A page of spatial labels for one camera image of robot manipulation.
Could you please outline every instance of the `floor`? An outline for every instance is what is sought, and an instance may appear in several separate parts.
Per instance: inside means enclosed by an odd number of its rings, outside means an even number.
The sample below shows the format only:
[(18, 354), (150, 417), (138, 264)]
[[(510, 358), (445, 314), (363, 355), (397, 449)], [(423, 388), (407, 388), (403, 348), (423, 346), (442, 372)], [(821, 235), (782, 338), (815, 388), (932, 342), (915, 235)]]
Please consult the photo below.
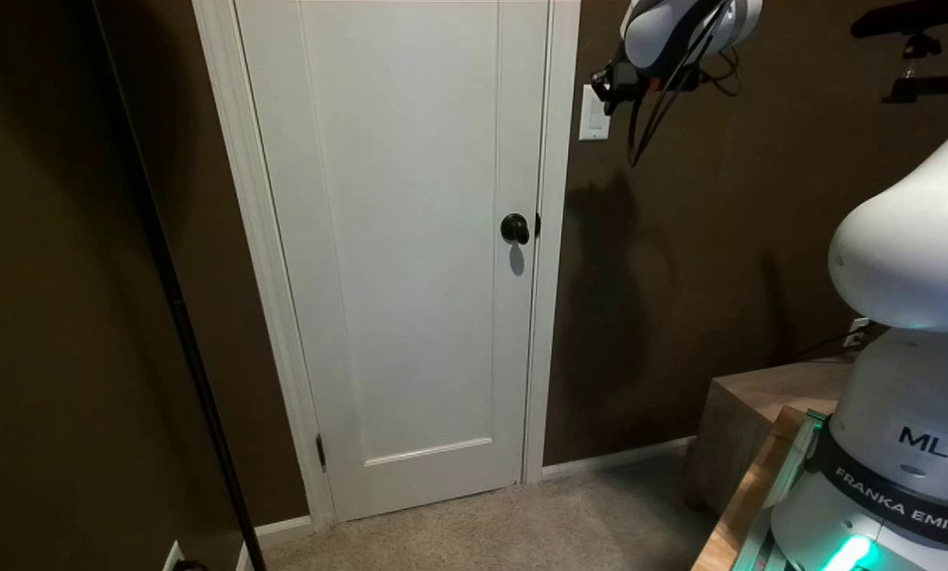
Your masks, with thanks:
[(264, 540), (273, 571), (691, 568), (714, 526), (680, 502), (680, 450), (419, 510)]

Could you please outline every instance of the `door hinge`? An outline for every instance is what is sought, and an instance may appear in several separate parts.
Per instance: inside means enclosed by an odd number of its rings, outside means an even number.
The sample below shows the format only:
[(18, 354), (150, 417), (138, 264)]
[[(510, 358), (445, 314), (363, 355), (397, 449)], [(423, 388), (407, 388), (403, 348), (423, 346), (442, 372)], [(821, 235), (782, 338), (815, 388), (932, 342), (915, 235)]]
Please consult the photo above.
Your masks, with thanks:
[(317, 464), (325, 470), (324, 438), (319, 435), (314, 438), (314, 449), (317, 449)]

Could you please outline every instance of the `door frame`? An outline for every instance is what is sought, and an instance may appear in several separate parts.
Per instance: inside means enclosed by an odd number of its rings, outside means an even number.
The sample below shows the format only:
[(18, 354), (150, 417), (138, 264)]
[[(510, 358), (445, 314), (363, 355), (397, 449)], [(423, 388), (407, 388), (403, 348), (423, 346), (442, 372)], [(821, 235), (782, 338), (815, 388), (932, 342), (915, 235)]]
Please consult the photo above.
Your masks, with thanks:
[[(551, 338), (559, 307), (562, 225), (572, 150), (572, 104), (576, 64), (581, 0), (544, 4), (544, 86), (542, 86), (542, 137), (539, 137), (539, 189), (535, 214), (542, 235), (535, 237), (535, 274), (528, 304), (528, 372), (526, 372), (526, 426), (520, 483), (539, 483), (544, 445), (544, 405), (551, 372)], [(279, 388), (284, 399), (295, 459), (304, 475), (312, 521), (332, 523), (328, 479), (317, 453), (317, 410), (306, 378), (302, 328), (276, 220), (276, 196), (266, 171), (264, 137), (256, 126), (251, 73), (235, 0), (194, 0), (204, 56), (220, 108), (222, 141), (231, 180), (243, 220), (248, 250), (256, 276), (260, 307), (273, 342)]]

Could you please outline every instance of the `door knob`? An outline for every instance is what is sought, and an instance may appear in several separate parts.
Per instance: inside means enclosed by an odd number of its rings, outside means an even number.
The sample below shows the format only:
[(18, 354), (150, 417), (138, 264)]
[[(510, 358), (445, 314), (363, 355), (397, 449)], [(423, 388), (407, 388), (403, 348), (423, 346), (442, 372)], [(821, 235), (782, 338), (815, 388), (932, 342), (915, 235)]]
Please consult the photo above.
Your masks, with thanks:
[(500, 220), (500, 237), (508, 246), (528, 246), (528, 221), (520, 214)]

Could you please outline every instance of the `white door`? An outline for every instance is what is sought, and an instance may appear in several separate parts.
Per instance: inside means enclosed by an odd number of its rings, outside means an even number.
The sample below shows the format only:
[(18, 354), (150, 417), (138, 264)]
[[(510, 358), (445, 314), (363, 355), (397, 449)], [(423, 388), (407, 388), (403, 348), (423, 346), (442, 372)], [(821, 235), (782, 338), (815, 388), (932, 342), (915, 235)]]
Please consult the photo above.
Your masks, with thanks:
[(239, 0), (335, 518), (520, 479), (544, 0)]

